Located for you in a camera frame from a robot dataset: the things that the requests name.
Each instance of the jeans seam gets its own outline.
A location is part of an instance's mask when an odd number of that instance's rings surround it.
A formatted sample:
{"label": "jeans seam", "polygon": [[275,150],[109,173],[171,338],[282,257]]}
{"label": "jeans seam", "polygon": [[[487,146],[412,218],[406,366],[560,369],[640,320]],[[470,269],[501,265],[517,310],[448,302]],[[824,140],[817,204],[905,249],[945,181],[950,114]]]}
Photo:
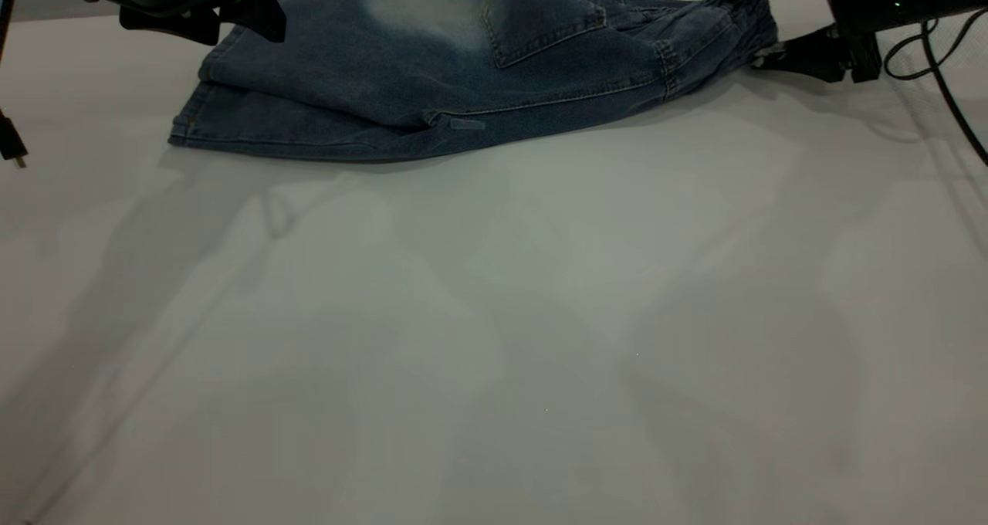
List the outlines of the jeans seam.
{"label": "jeans seam", "polygon": [[562,105],[562,103],[575,103],[575,102],[578,102],[578,100],[596,99],[596,98],[600,98],[600,97],[606,97],[606,96],[610,96],[610,95],[615,95],[616,93],[624,93],[624,92],[628,92],[628,91],[633,91],[635,89],[641,89],[643,86],[649,86],[649,85],[652,85],[653,83],[655,83],[657,81],[660,81],[660,79],[662,79],[662,76],[653,75],[652,78],[646,79],[646,81],[643,81],[641,83],[635,83],[633,85],[618,86],[617,88],[603,89],[602,91],[597,91],[595,93],[583,93],[583,95],[579,95],[579,96],[575,96],[575,97],[569,97],[569,98],[563,98],[563,99],[541,100],[541,102],[537,102],[537,100],[536,100],[536,102],[521,103],[521,105],[515,105],[515,106],[511,106],[511,107],[497,107],[496,109],[473,110],[473,111],[436,110],[435,113],[432,114],[427,119],[427,123],[431,127],[433,125],[433,123],[435,122],[435,118],[442,116],[442,114],[445,114],[445,116],[460,116],[460,117],[462,117],[462,116],[484,116],[484,114],[505,113],[505,111],[533,109],[533,107],[547,107],[547,106],[553,106],[553,105]]}
{"label": "jeans seam", "polygon": [[225,139],[216,139],[210,137],[189,137],[187,134],[183,137],[187,141],[197,141],[202,143],[242,143],[251,145],[276,145],[276,146],[292,146],[292,147],[350,147],[350,146],[360,146],[367,147],[370,149],[377,149],[374,145],[370,143],[361,142],[349,142],[349,143],[303,143],[297,141],[263,141],[262,139],[246,139],[240,137],[230,137]]}
{"label": "jeans seam", "polygon": [[[724,19],[730,19],[730,15],[725,14]],[[721,29],[717,30],[716,33],[710,33],[709,39],[707,39],[706,42],[704,42],[700,47],[695,48],[694,51],[692,51],[692,54],[689,54],[689,58],[682,60],[678,65],[678,67],[676,68],[676,70],[678,71],[682,67],[687,66],[689,62],[691,62],[695,57],[699,56],[699,54],[701,54],[702,51],[705,50],[707,46],[710,46],[710,44],[713,44],[717,39],[720,39],[720,36],[723,36],[724,33],[728,32],[728,29],[731,29],[732,26],[734,26],[734,23],[728,21]]]}

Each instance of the blue denim jeans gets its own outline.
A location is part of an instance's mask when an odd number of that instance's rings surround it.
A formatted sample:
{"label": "blue denim jeans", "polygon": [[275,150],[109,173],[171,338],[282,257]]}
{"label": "blue denim jeans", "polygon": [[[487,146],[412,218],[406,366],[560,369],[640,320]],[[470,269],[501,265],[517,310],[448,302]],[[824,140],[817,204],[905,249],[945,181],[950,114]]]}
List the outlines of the blue denim jeans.
{"label": "blue denim jeans", "polygon": [[412,160],[620,120],[776,42],[767,0],[281,0],[205,58],[170,142]]}

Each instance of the stitching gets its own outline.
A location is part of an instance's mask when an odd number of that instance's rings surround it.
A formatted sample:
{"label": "stitching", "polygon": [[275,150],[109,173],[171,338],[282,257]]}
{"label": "stitching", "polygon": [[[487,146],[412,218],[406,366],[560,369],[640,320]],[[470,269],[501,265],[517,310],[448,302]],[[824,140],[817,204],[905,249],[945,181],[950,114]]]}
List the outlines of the stitching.
{"label": "stitching", "polygon": [[673,83],[673,80],[669,78],[670,64],[666,61],[666,54],[662,52],[661,44],[659,44],[659,42],[656,42],[655,44],[653,44],[653,47],[655,48],[655,55],[659,57],[659,63],[662,64],[662,79],[663,81],[666,82],[666,93],[662,97],[662,102],[664,103],[664,102],[668,102],[668,100],[671,98],[675,84]]}
{"label": "stitching", "polygon": [[728,32],[728,30],[730,30],[732,26],[734,26],[733,22],[730,21],[730,15],[724,14],[723,19],[720,19],[720,21],[721,22],[727,21],[727,23],[724,23],[723,27],[717,33],[710,33],[710,39],[706,40],[706,42],[704,42],[702,46],[700,46],[699,48],[695,48],[694,51],[692,51],[692,54],[689,55],[689,58],[682,60],[680,64],[676,67],[677,70],[680,70],[682,69],[682,67],[689,64],[689,62],[691,62],[695,57],[699,56],[699,54],[702,53],[702,51],[705,50],[707,46],[710,46],[710,44],[713,44],[717,39],[720,39],[720,37],[723,36],[724,33]]}
{"label": "stitching", "polygon": [[643,86],[652,85],[653,83],[659,81],[660,79],[661,77],[659,76],[653,76],[651,79],[644,81],[642,83],[635,83],[635,85],[629,85],[629,86],[621,86],[621,88],[617,88],[617,89],[606,89],[604,91],[597,91],[596,93],[585,93],[585,95],[565,98],[565,99],[541,100],[541,102],[522,103],[522,105],[516,105],[511,107],[499,107],[499,109],[477,110],[477,111],[438,110],[435,111],[433,116],[429,118],[428,124],[430,126],[433,125],[433,123],[435,122],[435,118],[442,116],[442,114],[445,114],[445,116],[483,116],[483,114],[488,114],[488,113],[505,113],[505,111],[532,109],[532,107],[547,107],[553,105],[562,105],[562,103],[574,103],[577,102],[578,100],[606,97],[608,95],[614,95],[615,93],[623,93],[625,91],[633,91],[635,89],[641,89]]}
{"label": "stitching", "polygon": [[[530,57],[542,53],[544,50],[548,50],[548,48],[557,46],[557,44],[567,42],[569,39],[575,39],[578,36],[586,35],[586,33],[607,28],[607,11],[604,11],[603,8],[597,8],[594,15],[596,15],[596,22],[590,25],[587,25],[586,22],[574,23],[574,25],[568,26],[568,28],[546,33],[546,35],[536,37],[532,42],[523,44],[523,46],[505,54],[505,57],[511,59],[510,65],[514,65],[528,60]],[[547,36],[558,36],[559,39],[550,39],[551,42],[543,45],[543,40],[546,40]]]}
{"label": "stitching", "polygon": [[377,146],[371,145],[370,143],[300,143],[296,141],[257,141],[256,139],[241,139],[241,138],[229,138],[229,139],[213,139],[208,137],[183,137],[187,141],[201,142],[201,143],[243,143],[247,145],[275,145],[275,146],[292,146],[292,147],[367,147],[370,149],[377,150]]}
{"label": "stitching", "polygon": [[[595,7],[594,15],[595,21],[588,22],[583,21],[582,23],[574,23],[574,25],[568,26],[565,29],[558,29],[555,32],[548,32],[546,35],[537,36],[535,39],[530,40],[530,42],[519,46],[518,48],[505,53],[501,50],[501,43],[498,40],[497,33],[494,33],[493,25],[491,25],[491,5],[493,5],[494,0],[484,1],[484,12],[481,21],[484,23],[484,30],[487,31],[487,40],[491,44],[491,48],[494,50],[494,58],[496,65],[499,68],[506,68],[513,66],[523,60],[527,60],[530,57],[541,53],[541,51],[557,46],[557,44],[562,42],[567,42],[569,39],[575,39],[575,37],[586,35],[586,33],[593,32],[593,30],[606,29],[607,28],[607,10],[601,8],[599,5]],[[544,44],[547,36],[558,36],[559,39],[555,39],[552,42]]]}
{"label": "stitching", "polygon": [[497,35],[494,33],[494,28],[491,26],[491,4],[494,0],[484,1],[484,16],[481,21],[484,23],[484,29],[487,30],[487,40],[491,44],[491,48],[494,50],[494,60],[496,65],[500,65],[504,56],[501,54],[501,44],[498,43]]}

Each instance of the white table surface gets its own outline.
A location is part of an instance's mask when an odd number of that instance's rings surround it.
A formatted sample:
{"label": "white table surface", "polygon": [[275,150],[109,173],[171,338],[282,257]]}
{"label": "white table surface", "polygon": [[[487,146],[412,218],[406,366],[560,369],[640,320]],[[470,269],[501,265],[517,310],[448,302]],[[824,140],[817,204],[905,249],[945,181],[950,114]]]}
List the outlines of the white table surface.
{"label": "white table surface", "polygon": [[988,174],[931,83],[368,168],[169,148],[207,51],[11,31],[0,524],[988,522]]}

